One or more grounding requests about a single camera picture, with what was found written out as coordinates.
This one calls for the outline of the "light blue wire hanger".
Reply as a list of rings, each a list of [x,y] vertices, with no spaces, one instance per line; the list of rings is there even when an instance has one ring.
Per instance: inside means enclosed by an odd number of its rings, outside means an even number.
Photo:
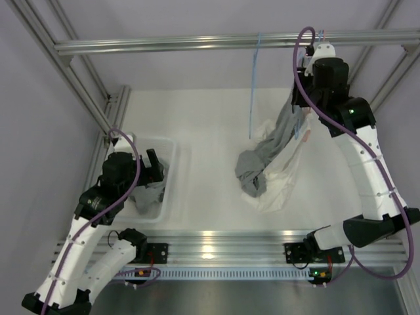
[[[253,107],[254,107],[254,101],[255,101],[255,89],[257,85],[257,62],[258,62],[258,55],[259,55],[260,47],[261,47],[261,32],[257,34],[257,44],[255,46],[255,51],[253,53],[250,103],[249,103],[249,128],[248,128],[249,139],[253,138]]]

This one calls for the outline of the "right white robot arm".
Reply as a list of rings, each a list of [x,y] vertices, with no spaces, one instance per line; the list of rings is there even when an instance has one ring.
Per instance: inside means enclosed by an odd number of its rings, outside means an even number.
[[[346,159],[361,202],[359,215],[311,232],[306,255],[320,261],[331,249],[362,248],[418,223],[419,209],[407,206],[391,179],[370,105],[348,93],[348,64],[324,57],[294,66],[293,75],[292,104],[318,114]]]

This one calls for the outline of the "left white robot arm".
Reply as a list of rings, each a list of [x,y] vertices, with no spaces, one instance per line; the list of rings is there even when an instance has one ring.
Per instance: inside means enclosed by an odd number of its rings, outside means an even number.
[[[132,153],[108,156],[96,184],[79,198],[70,231],[47,278],[24,296],[25,309],[34,314],[89,314],[99,293],[125,265],[149,261],[146,235],[127,228],[101,259],[88,265],[97,243],[123,209],[128,192],[163,181],[164,167],[155,151],[146,153],[148,167]]]

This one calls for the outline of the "grey tank top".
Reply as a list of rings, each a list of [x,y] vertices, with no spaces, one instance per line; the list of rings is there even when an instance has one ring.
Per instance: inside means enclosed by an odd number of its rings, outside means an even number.
[[[298,109],[292,107],[291,99],[292,93],[283,105],[274,129],[254,149],[245,150],[238,156],[235,176],[241,184],[241,189],[252,198],[266,192],[263,171],[292,140],[296,140],[294,127]]]
[[[156,182],[148,184],[146,186],[137,186],[131,192],[129,199],[135,203],[136,210],[140,214],[146,214],[149,212],[151,206],[163,201],[165,193],[165,187],[167,183],[167,175],[169,170],[169,164],[163,160],[160,162],[163,165],[164,179],[162,182]]]

